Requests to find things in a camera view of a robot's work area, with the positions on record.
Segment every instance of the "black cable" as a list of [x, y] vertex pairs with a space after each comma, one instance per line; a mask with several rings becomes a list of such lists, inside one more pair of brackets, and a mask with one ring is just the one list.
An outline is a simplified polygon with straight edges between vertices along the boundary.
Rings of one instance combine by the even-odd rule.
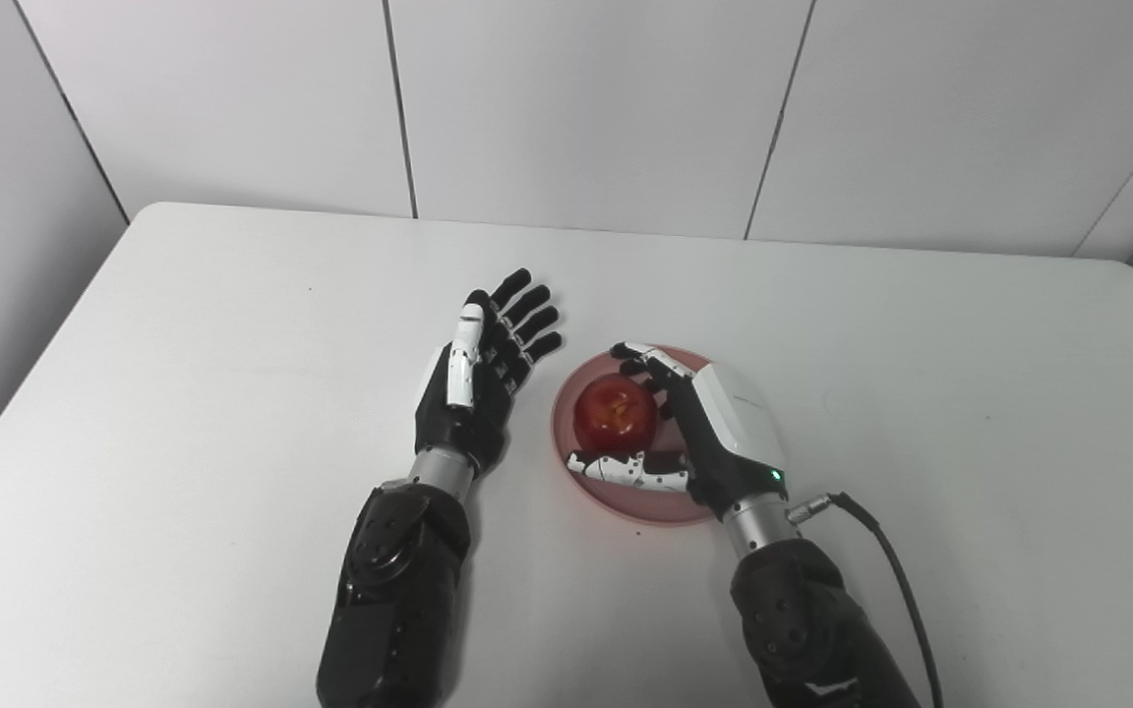
[[894, 570], [894, 578], [898, 580], [898, 590], [903, 594], [903, 604], [908, 605], [908, 614], [912, 616], [912, 629], [917, 632], [917, 645], [920, 645], [921, 658], [926, 660], [926, 676], [929, 677], [929, 694], [935, 700], [935, 708], [943, 708], [943, 684], [938, 681], [938, 667], [935, 665], [935, 650], [929, 646], [929, 636], [926, 633], [926, 623], [921, 621], [921, 611], [917, 608], [917, 597], [913, 596], [912, 585], [908, 582], [908, 574], [903, 572], [903, 564], [898, 563], [898, 553], [891, 546], [891, 539], [881, 532], [881, 524], [876, 517], [868, 514], [868, 510], [860, 506], [859, 502], [851, 498], [850, 494], [840, 492], [829, 494], [828, 498], [846, 514], [853, 515], [855, 520], [869, 529], [877, 543], [881, 544], [887, 561], [891, 561], [891, 569]]

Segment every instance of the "bowl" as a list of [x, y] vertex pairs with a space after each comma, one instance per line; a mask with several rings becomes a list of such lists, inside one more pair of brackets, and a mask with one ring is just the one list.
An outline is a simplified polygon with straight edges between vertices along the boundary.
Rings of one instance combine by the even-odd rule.
[[[709, 359], [689, 350], [658, 347], [696, 372], [710, 362]], [[566, 469], [563, 461], [572, 450], [580, 449], [579, 441], [576, 438], [574, 420], [572, 420], [576, 399], [579, 399], [585, 386], [597, 377], [614, 375], [617, 370], [620, 370], [620, 360], [611, 357], [607, 351], [603, 351], [597, 357], [580, 364], [574, 372], [571, 372], [570, 376], [566, 376], [562, 389], [557, 390], [557, 399], [554, 399], [553, 413], [548, 419], [554, 449], [557, 451], [557, 462], [562, 467], [563, 474], [570, 476], [580, 492], [583, 492], [594, 502], [600, 503], [603, 507], [620, 517], [638, 521], [638, 523], [675, 527], [710, 519], [712, 511], [707, 510], [706, 506], [698, 506], [688, 494], [624, 487], [605, 480], [588, 479], [583, 475]], [[645, 379], [646, 375], [633, 377], [639, 382]], [[658, 399], [662, 399], [662, 394], [658, 394]], [[658, 432], [653, 438], [651, 450], [678, 452], [684, 450], [684, 440], [680, 436], [680, 429], [675, 426], [675, 421], [664, 421], [659, 418]]]

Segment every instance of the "robotic arm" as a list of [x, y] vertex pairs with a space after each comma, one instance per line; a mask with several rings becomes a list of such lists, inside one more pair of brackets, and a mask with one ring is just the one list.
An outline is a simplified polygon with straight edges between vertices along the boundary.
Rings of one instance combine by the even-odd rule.
[[[557, 332], [540, 334], [557, 319], [544, 306], [548, 289], [530, 285], [531, 274], [520, 270], [492, 295], [468, 297], [415, 412], [414, 466], [375, 488], [356, 521], [317, 672], [324, 708], [429, 708], [440, 700], [471, 543], [469, 485], [503, 453], [513, 394], [536, 360], [562, 344]], [[648, 373], [646, 385], [667, 392], [664, 413], [679, 423], [688, 452], [625, 459], [577, 452], [568, 466], [634, 487], [688, 492], [714, 511], [739, 556], [730, 592], [773, 705], [917, 708], [836, 565], [794, 530], [791, 518], [809, 518], [829, 502], [791, 514], [774, 426], [742, 378], [721, 364], [693, 372], [636, 342], [616, 344], [612, 355], [624, 359], [627, 376]], [[836, 502], [850, 503], [845, 495]], [[901, 575], [900, 582], [906, 596]]]
[[[611, 355], [624, 359], [625, 375], [648, 373], [647, 386], [667, 392], [665, 409], [688, 449], [683, 486], [715, 512], [736, 551], [730, 595], [772, 703], [918, 708], [898, 665], [846, 595], [836, 565], [795, 532], [786, 514], [784, 454], [767, 411], [742, 377], [718, 362], [696, 373], [666, 351], [636, 342], [620, 342]], [[586, 474], [593, 463], [600, 474], [607, 462], [612, 469], [621, 462], [644, 466], [636, 457], [577, 459], [574, 469]]]
[[369, 493], [343, 555], [317, 669], [324, 708], [428, 708], [440, 700], [454, 595], [471, 535], [466, 494], [506, 444], [513, 393], [562, 344], [547, 287], [518, 270], [463, 305], [415, 413], [417, 458]]

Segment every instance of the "apple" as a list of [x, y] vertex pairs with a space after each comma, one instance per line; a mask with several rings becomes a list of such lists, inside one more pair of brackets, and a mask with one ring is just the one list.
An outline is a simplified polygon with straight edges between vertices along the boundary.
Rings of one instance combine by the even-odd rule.
[[653, 443], [658, 404], [638, 382], [606, 375], [580, 392], [574, 423], [576, 438], [586, 452], [631, 454]]

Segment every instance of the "white table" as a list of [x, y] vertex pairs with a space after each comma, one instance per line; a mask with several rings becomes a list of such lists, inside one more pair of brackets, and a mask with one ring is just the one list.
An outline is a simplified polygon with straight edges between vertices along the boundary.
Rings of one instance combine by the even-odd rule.
[[[765, 705], [718, 524], [621, 520], [554, 459], [557, 385], [624, 338], [733, 364], [794, 497], [881, 519], [948, 705], [1133, 705], [1125, 265], [156, 205], [0, 420], [0, 707], [314, 705], [428, 351], [518, 265], [568, 344], [472, 494], [446, 707]], [[842, 512], [806, 530], [925, 698], [876, 544]]]

